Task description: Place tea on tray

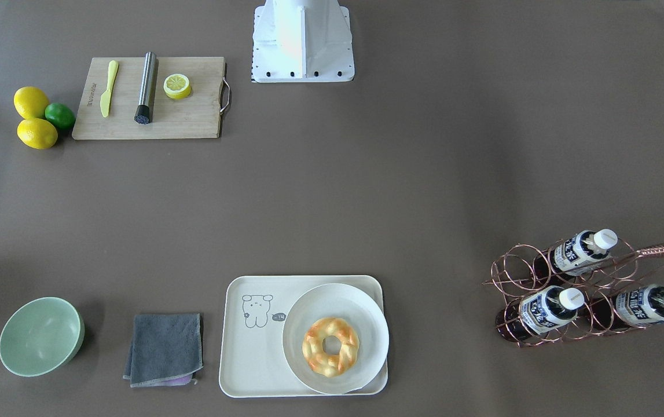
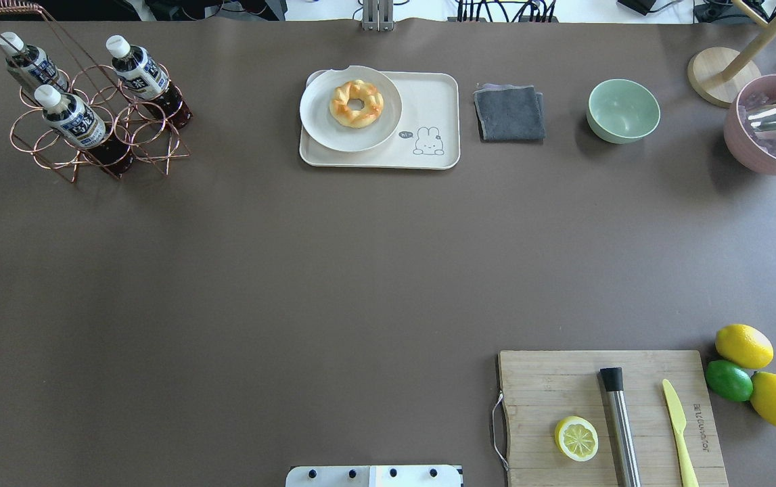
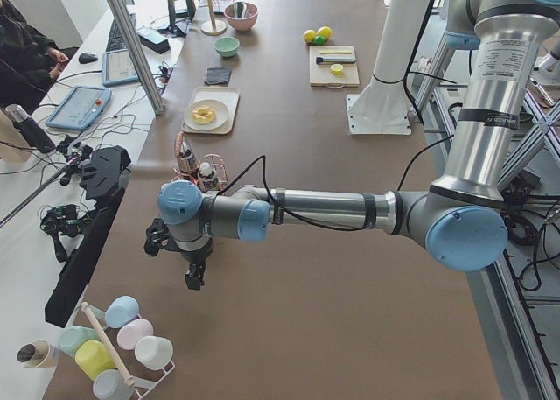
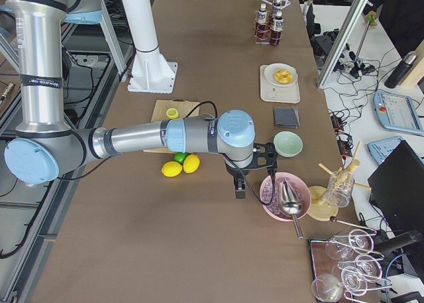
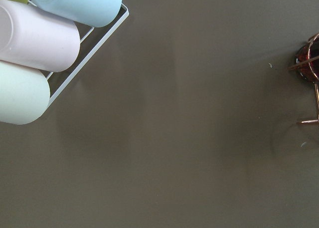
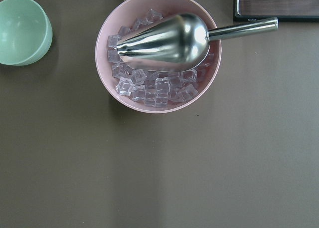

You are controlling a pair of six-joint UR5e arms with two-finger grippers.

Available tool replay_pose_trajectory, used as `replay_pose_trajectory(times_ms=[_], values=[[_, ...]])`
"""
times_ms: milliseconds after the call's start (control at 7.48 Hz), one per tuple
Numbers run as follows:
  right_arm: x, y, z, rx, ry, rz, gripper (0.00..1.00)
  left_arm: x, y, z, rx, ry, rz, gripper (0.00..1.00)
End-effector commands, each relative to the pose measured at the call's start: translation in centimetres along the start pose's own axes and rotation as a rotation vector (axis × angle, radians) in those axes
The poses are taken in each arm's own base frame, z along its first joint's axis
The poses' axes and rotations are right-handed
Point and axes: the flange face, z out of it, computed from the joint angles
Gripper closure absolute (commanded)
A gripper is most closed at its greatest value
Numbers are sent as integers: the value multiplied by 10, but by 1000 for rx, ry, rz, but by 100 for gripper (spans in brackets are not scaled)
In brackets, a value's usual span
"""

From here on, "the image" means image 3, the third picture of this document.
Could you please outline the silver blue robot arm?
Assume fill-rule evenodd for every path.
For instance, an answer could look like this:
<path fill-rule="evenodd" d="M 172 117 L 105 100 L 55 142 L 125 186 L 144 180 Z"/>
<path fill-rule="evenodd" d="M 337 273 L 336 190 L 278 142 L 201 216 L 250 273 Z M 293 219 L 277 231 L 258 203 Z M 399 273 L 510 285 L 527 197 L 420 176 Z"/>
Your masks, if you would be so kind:
<path fill-rule="evenodd" d="M 460 271 L 495 262 L 508 243 L 500 216 L 502 166 L 520 121 L 539 45 L 559 28 L 559 0 L 450 0 L 446 34 L 478 47 L 443 174 L 426 192 L 329 193 L 245 186 L 202 192 L 187 180 L 157 197 L 170 251 L 204 283 L 214 237 L 261 241 L 285 216 L 346 232 L 380 228 L 407 237 Z"/>

